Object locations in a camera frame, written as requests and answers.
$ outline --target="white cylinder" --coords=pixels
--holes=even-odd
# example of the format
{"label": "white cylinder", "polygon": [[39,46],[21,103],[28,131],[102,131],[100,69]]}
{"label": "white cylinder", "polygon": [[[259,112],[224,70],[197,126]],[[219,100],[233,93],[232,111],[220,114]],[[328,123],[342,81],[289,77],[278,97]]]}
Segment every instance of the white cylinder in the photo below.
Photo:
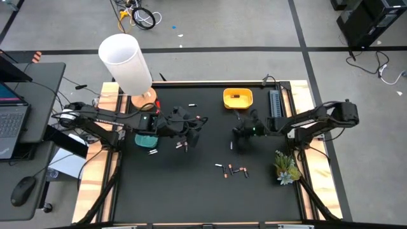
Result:
{"label": "white cylinder", "polygon": [[99,57],[127,95],[142,95],[153,80],[139,43],[128,34],[115,34],[99,46]]}

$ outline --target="yellow container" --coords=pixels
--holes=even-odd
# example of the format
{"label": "yellow container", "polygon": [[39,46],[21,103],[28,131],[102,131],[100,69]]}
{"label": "yellow container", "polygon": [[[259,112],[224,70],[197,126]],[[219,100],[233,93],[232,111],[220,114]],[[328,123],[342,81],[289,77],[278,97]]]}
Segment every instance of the yellow container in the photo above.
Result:
{"label": "yellow container", "polygon": [[247,88],[227,88],[223,103],[227,109],[247,109],[253,104],[253,93]]}

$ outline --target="wooden table frame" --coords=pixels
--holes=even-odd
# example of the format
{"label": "wooden table frame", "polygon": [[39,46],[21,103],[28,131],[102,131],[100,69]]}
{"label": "wooden table frame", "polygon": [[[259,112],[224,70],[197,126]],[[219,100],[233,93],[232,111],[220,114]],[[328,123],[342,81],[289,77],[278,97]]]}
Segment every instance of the wooden table frame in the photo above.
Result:
{"label": "wooden table frame", "polygon": [[[229,81],[229,82],[259,82],[261,81]],[[165,81],[159,83],[202,83],[202,81]],[[290,101],[289,101],[289,92],[284,87],[282,88],[282,95],[284,99],[284,104],[286,108],[287,116],[292,116],[294,113],[302,113],[304,111],[308,111],[309,109],[313,109],[315,106],[312,101],[311,93],[308,87],[308,83],[306,80],[293,80],[289,82],[291,86],[291,95],[292,100],[294,102],[295,111],[291,110]],[[121,101],[120,106],[117,106],[118,101],[118,91],[119,86],[117,83],[104,83],[102,87],[103,96],[100,98],[99,107],[102,109],[108,109],[115,111],[120,109],[120,112],[124,113],[126,110],[126,103],[127,97],[123,96],[119,101]],[[107,130],[111,130],[112,126],[100,123],[102,127]],[[311,146],[315,149],[322,151],[323,153],[326,152],[325,144],[323,141],[318,141],[314,139],[311,142]],[[95,153],[100,150],[100,143],[92,144],[89,147],[88,154],[86,159],[93,157]],[[326,207],[338,218],[342,218],[342,211],[341,206],[338,200],[338,195],[336,193],[336,188],[334,184],[333,175],[331,172],[331,166],[328,164],[327,158],[316,152],[313,149],[306,149],[305,150],[310,179],[312,182],[312,186],[316,194],[318,194],[319,198],[324,202]],[[95,202],[96,198],[99,196],[103,178],[104,178],[104,171],[106,169],[107,159],[111,159],[111,166],[109,175],[114,171],[116,166],[118,154],[113,153],[111,156],[108,156],[107,151],[102,151],[96,158],[94,158],[91,162],[88,162],[86,167],[84,168],[81,186],[79,188],[78,199],[76,201],[76,207],[74,211],[74,215],[72,218],[72,222],[79,221],[86,212],[91,208],[93,203]],[[298,163],[300,170],[303,171],[301,163]],[[313,205],[310,202],[309,196],[307,195],[306,191],[301,187],[302,195],[303,195],[303,203],[305,206],[305,211],[307,214],[307,219],[314,219],[312,214],[312,207]],[[104,210],[103,214],[100,218],[100,221],[105,222],[109,221],[109,213],[111,210],[111,201],[112,201],[112,190],[110,191],[109,195],[106,197],[104,203]],[[345,200],[345,209],[348,209],[347,201]],[[318,217],[323,219],[321,213],[319,213]],[[274,224],[274,223],[281,223],[281,222],[266,222],[266,224]],[[162,226],[162,225],[199,225],[202,223],[171,223],[171,224],[162,224],[156,223],[153,225]],[[236,225],[236,224],[258,224],[258,222],[239,222],[239,223],[214,223],[214,225]],[[134,225],[145,226],[146,223],[138,223]]]}

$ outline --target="laptop keyboard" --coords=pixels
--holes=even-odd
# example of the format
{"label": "laptop keyboard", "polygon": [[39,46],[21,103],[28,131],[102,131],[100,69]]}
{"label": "laptop keyboard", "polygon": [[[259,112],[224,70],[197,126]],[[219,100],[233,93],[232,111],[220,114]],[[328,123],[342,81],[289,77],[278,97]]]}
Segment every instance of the laptop keyboard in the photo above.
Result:
{"label": "laptop keyboard", "polygon": [[0,137],[16,137],[23,118],[24,113],[0,114]]}

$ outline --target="concrete floor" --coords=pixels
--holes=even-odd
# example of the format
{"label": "concrete floor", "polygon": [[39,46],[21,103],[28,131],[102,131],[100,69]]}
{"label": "concrete floor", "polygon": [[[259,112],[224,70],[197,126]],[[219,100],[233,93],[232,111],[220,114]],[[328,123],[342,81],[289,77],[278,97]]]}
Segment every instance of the concrete floor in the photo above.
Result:
{"label": "concrete floor", "polygon": [[[107,0],[86,3],[25,0],[0,48],[97,49],[103,39],[119,33],[117,21]],[[339,13],[333,11],[328,0],[294,3],[307,46],[344,46],[336,25]],[[143,48],[300,45],[288,0],[143,0],[143,4],[163,15],[163,22],[153,30],[133,28],[130,32]],[[10,15],[9,9],[0,4],[0,29]],[[382,44],[375,46],[406,46],[406,23],[404,14],[378,39]],[[407,52],[385,53],[390,63],[384,78],[394,81],[407,69]],[[365,52],[356,63],[374,71],[374,54]],[[358,105],[361,123],[334,141],[353,220],[407,225],[407,142],[403,137],[407,133],[407,79],[400,79],[394,86],[385,85],[376,76],[348,66],[347,52],[309,55],[322,100],[350,99]],[[267,73],[279,80],[308,80],[301,52],[149,53],[145,58],[156,80],[158,73],[168,80],[258,80]],[[65,77],[88,84],[95,91],[111,79],[97,55],[43,55],[41,61],[65,62]],[[70,101],[90,102],[94,98],[90,92],[76,91],[67,81],[60,91]],[[60,196],[60,190],[68,194]],[[0,227],[68,225],[76,192],[75,182],[52,183],[48,201],[55,204],[56,211],[37,212],[31,221],[0,223]]]}

